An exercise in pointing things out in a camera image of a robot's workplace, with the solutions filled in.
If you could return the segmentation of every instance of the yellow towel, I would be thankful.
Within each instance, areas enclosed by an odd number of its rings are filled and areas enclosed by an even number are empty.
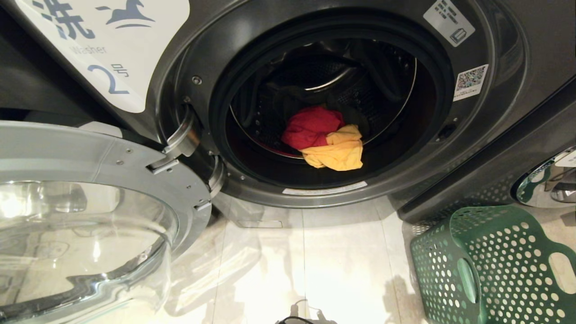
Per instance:
[[[327,146],[315,146],[300,152],[304,160],[315,168],[328,167],[336,171],[360,169],[362,135],[356,125],[346,125],[326,136]]]

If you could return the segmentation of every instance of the black cable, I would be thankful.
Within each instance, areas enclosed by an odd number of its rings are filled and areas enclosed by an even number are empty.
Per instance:
[[[287,320],[287,319],[299,319],[299,320],[303,321],[303,322],[306,323],[306,324],[314,324],[314,323],[312,323],[311,321],[309,321],[309,320],[307,320],[307,319],[305,319],[305,318],[298,317],[298,316],[288,316],[287,318],[281,320],[279,324],[286,324],[286,320]]]

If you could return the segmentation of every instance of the sticker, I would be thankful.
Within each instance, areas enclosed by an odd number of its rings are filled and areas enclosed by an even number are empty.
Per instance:
[[[339,194],[345,193],[347,191],[360,189],[366,187],[368,184],[365,181],[361,181],[358,183],[349,184],[348,186],[338,187],[338,188],[330,188],[330,189],[321,189],[321,190],[300,190],[300,189],[284,189],[282,192],[285,195],[296,195],[296,196],[318,196],[318,195],[331,195],[331,194]]]
[[[145,109],[154,69],[188,0],[16,0],[38,30],[117,108]]]
[[[438,0],[424,14],[424,19],[444,38],[457,47],[476,29],[450,0]]]
[[[487,71],[488,64],[459,73],[456,78],[454,101],[475,96],[480,93]]]
[[[576,150],[568,153],[555,164],[557,167],[576,168]]]

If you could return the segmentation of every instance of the white tile floor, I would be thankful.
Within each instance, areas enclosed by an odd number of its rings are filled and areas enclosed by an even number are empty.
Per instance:
[[[426,323],[406,253],[411,227],[386,198],[283,212],[291,228],[226,220],[208,228],[176,261],[157,322],[274,324],[306,299],[292,314],[318,320],[321,310],[331,324]]]

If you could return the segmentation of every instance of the number 2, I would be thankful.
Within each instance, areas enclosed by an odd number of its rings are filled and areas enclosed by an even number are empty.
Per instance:
[[[94,71],[94,70],[103,71],[108,76],[108,79],[110,79],[110,88],[108,88],[108,93],[111,93],[113,95],[129,93],[126,90],[116,90],[116,79],[114,79],[112,73],[110,73],[110,71],[108,71],[106,68],[101,67],[100,65],[90,65],[88,67],[88,71]]]

